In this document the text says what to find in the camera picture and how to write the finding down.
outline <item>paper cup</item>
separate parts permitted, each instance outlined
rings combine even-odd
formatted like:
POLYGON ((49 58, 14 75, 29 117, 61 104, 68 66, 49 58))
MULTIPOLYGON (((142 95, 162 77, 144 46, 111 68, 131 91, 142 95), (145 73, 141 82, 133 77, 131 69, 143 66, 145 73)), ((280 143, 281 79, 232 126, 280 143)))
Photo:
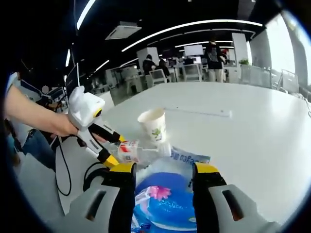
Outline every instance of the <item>paper cup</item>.
POLYGON ((165 111, 157 108, 146 111, 138 117, 143 131, 153 144, 161 144, 166 140, 165 111))

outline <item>black ceiling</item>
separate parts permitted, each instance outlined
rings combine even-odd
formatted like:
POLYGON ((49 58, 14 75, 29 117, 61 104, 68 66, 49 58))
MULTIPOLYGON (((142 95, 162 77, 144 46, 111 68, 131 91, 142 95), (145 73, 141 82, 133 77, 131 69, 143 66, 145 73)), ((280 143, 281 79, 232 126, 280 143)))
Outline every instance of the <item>black ceiling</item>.
MULTIPOLYGON (((79 60, 84 59, 82 72, 93 72, 107 59, 103 67, 117 67, 136 57, 136 52, 148 44, 197 30, 232 28, 260 32, 263 28, 240 23, 209 23, 172 30, 121 50, 148 35, 176 25, 208 19, 243 19, 267 23, 279 12, 271 0, 96 0, 82 23, 78 36, 74 21, 78 20, 88 0, 13 1, 16 21, 11 27, 14 53, 28 68, 64 71, 67 50, 74 42, 79 60), (135 22, 142 29, 127 39, 105 41, 119 21, 135 22)), ((218 40, 231 40, 228 31, 217 31, 218 40)), ((245 33, 249 39, 252 33, 245 33)), ((184 34, 154 43, 159 52, 176 45, 206 41, 210 32, 184 34)))

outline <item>air conditioner unit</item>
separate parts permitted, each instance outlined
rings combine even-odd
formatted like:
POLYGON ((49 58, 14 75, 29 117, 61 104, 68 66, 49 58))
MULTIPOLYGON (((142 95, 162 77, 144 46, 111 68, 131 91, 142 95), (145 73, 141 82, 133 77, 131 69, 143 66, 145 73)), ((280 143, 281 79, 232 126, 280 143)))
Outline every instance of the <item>air conditioner unit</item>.
POLYGON ((118 25, 105 40, 128 38, 140 29, 141 27, 138 27, 135 23, 120 22, 120 25, 118 25))

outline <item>white desk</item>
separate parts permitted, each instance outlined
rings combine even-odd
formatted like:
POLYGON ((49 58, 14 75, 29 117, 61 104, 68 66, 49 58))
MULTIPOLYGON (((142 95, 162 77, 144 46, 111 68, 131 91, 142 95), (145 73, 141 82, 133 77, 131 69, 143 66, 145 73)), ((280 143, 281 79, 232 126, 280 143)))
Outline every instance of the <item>white desk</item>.
MULTIPOLYGON (((127 139, 137 139, 142 136, 137 117, 156 107, 231 110, 232 118, 167 111, 171 144, 211 156, 210 164, 228 184, 251 197, 267 220, 282 224, 297 209, 311 184, 311 119, 304 101, 248 85, 167 83, 133 96, 103 117, 127 139)), ((73 168, 70 163, 78 164, 75 174, 81 179, 95 159, 80 156, 74 147, 65 150, 69 168, 73 168)), ((68 175, 60 159, 58 153, 57 180, 65 182, 68 175)), ((82 192, 82 180, 72 185, 74 196, 82 192)))

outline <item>white paper cup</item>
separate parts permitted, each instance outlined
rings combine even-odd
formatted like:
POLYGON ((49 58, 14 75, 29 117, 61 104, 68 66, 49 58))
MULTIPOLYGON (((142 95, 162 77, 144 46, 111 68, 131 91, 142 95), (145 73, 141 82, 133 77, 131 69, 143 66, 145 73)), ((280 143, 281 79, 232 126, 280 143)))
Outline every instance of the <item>white paper cup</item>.
POLYGON ((163 108, 148 110, 138 117, 143 131, 153 144, 161 144, 166 140, 165 111, 163 108))

